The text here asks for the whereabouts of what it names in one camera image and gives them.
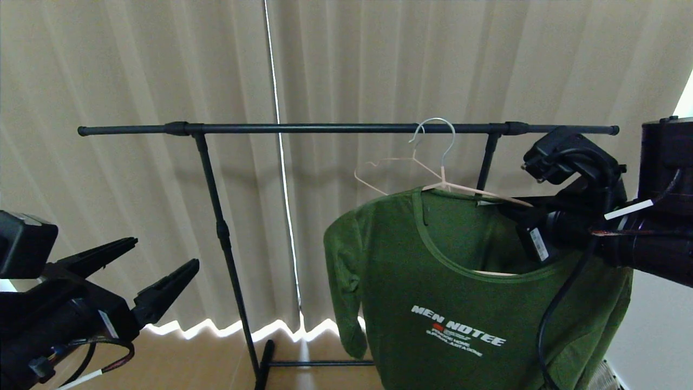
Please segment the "wooden floor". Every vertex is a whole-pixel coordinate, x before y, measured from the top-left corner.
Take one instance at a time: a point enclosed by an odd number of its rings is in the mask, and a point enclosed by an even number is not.
[[[348,359],[339,338],[324,332],[310,342],[292,342],[279,330],[268,337],[277,343],[275,359]],[[256,344],[258,358],[265,340]],[[217,337],[203,330],[190,340],[181,332],[163,336],[144,330],[135,340],[136,353],[125,366],[81,384],[75,389],[233,389],[254,388],[254,376],[243,334]],[[117,346],[99,345],[90,373],[109,364],[125,352]],[[55,389],[79,365],[86,348],[73,353],[58,366],[49,383],[35,389]],[[273,367],[266,389],[382,389],[374,367]]]

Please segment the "curtain fold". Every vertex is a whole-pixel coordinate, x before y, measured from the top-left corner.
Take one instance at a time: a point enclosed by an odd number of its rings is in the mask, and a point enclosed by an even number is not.
[[[281,118],[285,122],[525,121],[619,125],[590,136],[628,164],[635,196],[640,124],[670,115],[693,65],[692,5],[680,1],[269,2]],[[540,135],[502,137],[487,188],[554,194],[519,169]],[[288,195],[306,327],[333,316],[322,234],[379,194],[431,183],[408,163],[409,135],[284,135]],[[417,156],[438,169],[447,135],[424,135]],[[446,160],[474,186],[485,136],[462,135]]]
[[[133,235],[91,279],[130,300],[192,257],[160,323],[238,320],[195,142],[77,126],[272,123],[262,3],[3,1],[2,208],[60,227],[51,260]],[[299,323],[276,135],[209,136],[253,330]]]

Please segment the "hanger hook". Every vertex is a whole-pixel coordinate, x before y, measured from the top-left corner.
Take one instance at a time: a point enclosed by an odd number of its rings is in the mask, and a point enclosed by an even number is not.
[[[455,135],[457,134],[457,133],[455,132],[455,127],[454,127],[453,124],[450,123],[447,119],[435,117],[435,118],[428,118],[428,119],[426,119],[425,121],[421,122],[421,123],[419,124],[419,126],[416,127],[416,131],[414,131],[414,137],[412,137],[412,139],[409,140],[409,143],[412,143],[412,142],[416,139],[416,135],[419,134],[419,129],[422,129],[422,128],[423,128],[423,125],[426,124],[426,123],[428,123],[428,122],[430,122],[430,121],[442,121],[442,122],[445,122],[445,123],[448,125],[448,127],[450,128],[450,130],[453,132],[453,138],[452,138],[451,141],[450,141],[450,146],[448,146],[448,148],[445,150],[445,152],[443,153],[443,156],[442,156],[441,159],[440,159],[440,166],[441,166],[441,167],[444,167],[444,166],[445,166],[445,157],[448,155],[448,152],[453,148],[453,145],[455,144]],[[414,145],[414,150],[416,150],[416,147],[417,147],[418,145],[419,145],[419,143],[417,142],[417,143]]]

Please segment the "green t-shirt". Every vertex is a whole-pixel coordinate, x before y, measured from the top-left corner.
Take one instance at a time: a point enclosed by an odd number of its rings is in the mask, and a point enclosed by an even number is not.
[[[352,210],[325,232],[342,345],[363,357],[362,305],[386,389],[543,386],[536,329],[581,253],[548,265],[528,260],[514,222],[476,200],[413,189]],[[625,315],[632,275],[595,257],[556,309],[544,345],[562,389],[587,387]]]

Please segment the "black clothing rack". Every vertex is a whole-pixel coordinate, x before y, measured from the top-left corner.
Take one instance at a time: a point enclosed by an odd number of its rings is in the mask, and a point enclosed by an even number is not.
[[[304,367],[304,366],[371,366],[372,360],[311,360],[301,361],[274,361],[274,342],[267,340],[261,360],[258,361],[257,352],[252,341],[248,317],[243,302],[243,292],[240,290],[234,256],[231,253],[231,238],[229,226],[224,220],[221,210],[216,181],[207,151],[205,134],[298,134],[298,133],[413,133],[418,124],[190,124],[188,122],[171,122],[165,125],[155,126],[104,126],[84,127],[78,129],[82,136],[99,134],[170,134],[179,136],[191,136],[195,139],[200,152],[204,177],[207,180],[209,196],[216,218],[217,237],[224,252],[226,265],[231,278],[231,285],[236,297],[238,314],[243,325],[245,343],[250,354],[250,362],[255,373],[255,389],[264,390],[270,367]],[[520,135],[526,133],[549,133],[561,127],[575,130],[584,134],[618,134],[618,126],[563,126],[563,125],[529,125],[522,122],[505,122],[503,124],[454,124],[458,134],[487,134],[486,151],[479,172],[477,182],[478,189],[484,189],[489,177],[491,161],[495,153],[498,140],[503,135]],[[427,124],[427,133],[450,133],[450,128],[445,124]]]

